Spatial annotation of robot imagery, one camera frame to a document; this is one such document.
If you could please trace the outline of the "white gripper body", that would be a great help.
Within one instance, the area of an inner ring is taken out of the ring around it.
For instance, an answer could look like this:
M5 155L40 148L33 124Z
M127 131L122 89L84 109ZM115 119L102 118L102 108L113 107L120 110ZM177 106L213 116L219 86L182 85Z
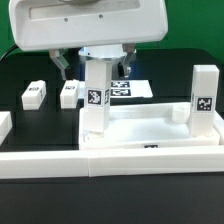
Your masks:
M165 0L10 0L15 43L24 51L160 41Z

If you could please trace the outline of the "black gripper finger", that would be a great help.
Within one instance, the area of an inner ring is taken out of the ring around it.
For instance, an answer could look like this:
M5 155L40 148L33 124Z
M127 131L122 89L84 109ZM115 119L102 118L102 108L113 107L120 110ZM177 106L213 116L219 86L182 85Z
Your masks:
M53 49L49 51L49 56L55 65L60 69L63 80L66 80L66 72L69 69L69 63L64 58L65 51L63 49Z
M128 78L130 74L129 63L135 52L135 44L123 44L122 49L126 53L126 56L124 57L122 62L118 63L118 75L120 78Z

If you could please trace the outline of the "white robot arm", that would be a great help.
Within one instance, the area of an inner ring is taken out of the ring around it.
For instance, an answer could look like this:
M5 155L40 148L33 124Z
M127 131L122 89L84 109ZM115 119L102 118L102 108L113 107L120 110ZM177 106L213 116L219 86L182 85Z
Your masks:
M23 51L47 50L68 76L63 51L82 48L92 58L122 57L123 74L135 45L168 32L165 0L10 0L14 41Z

